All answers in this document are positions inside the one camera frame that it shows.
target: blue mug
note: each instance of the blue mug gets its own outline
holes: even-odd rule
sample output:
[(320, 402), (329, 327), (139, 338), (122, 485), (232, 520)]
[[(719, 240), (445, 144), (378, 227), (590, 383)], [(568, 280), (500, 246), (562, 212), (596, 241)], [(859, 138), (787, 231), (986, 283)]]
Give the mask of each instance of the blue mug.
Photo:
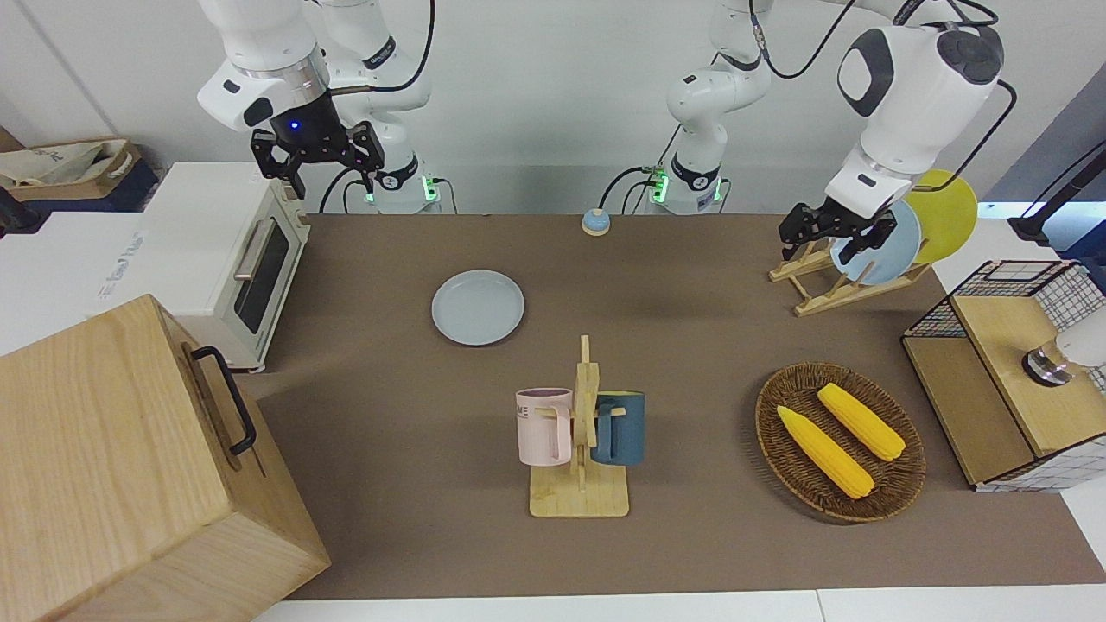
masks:
[(601, 391), (596, 400), (596, 446), (592, 459), (634, 466), (645, 459), (645, 394)]

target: wicker basket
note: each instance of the wicker basket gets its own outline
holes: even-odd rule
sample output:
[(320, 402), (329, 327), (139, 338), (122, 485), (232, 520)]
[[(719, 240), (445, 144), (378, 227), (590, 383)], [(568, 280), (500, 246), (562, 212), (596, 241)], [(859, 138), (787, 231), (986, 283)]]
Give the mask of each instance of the wicker basket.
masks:
[[(827, 383), (852, 393), (906, 440), (890, 463), (872, 454), (818, 401)], [(776, 415), (778, 405), (802, 413), (860, 464), (876, 483), (870, 495), (853, 500), (799, 448)], [(902, 407), (876, 383), (841, 365), (802, 363), (772, 375), (757, 397), (757, 438), (780, 481), (806, 505), (848, 522), (870, 522), (897, 515), (918, 497), (926, 479), (921, 438)]]

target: corn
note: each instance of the corn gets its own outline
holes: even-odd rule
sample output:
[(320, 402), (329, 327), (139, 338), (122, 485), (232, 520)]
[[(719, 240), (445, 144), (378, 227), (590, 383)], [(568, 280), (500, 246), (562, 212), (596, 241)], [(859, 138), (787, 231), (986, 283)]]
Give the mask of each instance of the corn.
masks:
[(876, 487), (868, 471), (834, 443), (833, 438), (826, 436), (814, 422), (786, 406), (776, 406), (775, 412), (803, 453), (810, 456), (843, 493), (853, 499), (859, 499)]
[(844, 388), (831, 382), (818, 391), (818, 400), (880, 459), (891, 462), (902, 455), (906, 440)]

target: oven window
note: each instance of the oven window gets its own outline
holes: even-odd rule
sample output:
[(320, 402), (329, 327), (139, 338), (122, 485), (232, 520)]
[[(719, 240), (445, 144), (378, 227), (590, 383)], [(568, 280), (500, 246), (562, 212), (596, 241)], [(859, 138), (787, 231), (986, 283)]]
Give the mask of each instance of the oven window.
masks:
[(242, 283), (238, 290), (238, 300), (234, 301), (234, 313), (242, 320), (250, 332), (258, 334), (261, 328), (261, 320), (269, 309), (269, 300), (272, 299), (273, 289), (280, 278), (280, 269), (284, 266), (284, 258), (288, 257), (288, 237), (281, 230), (280, 225), (273, 227), (272, 237), (265, 245), (265, 250), (261, 255), (261, 263), (253, 280)]

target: brown tablecloth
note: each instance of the brown tablecloth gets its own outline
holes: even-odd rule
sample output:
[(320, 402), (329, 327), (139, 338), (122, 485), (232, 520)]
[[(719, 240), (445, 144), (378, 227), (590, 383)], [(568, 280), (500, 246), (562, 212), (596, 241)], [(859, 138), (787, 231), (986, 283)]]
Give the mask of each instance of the brown tablecloth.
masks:
[[(937, 279), (797, 319), (765, 277), (778, 221), (615, 218), (593, 239), (574, 216), (316, 218), (269, 371), (242, 379), (334, 560), (292, 598), (1106, 580), (1058, 495), (964, 483), (898, 341)], [(476, 268), (514, 279), (526, 310), (472, 349), (435, 330), (430, 299)], [(531, 518), (513, 392), (571, 387), (584, 333), (604, 388), (648, 395), (646, 462), (626, 518)], [(766, 469), (757, 393), (800, 361), (849, 366), (912, 416), (929, 474), (901, 515), (827, 525)]]

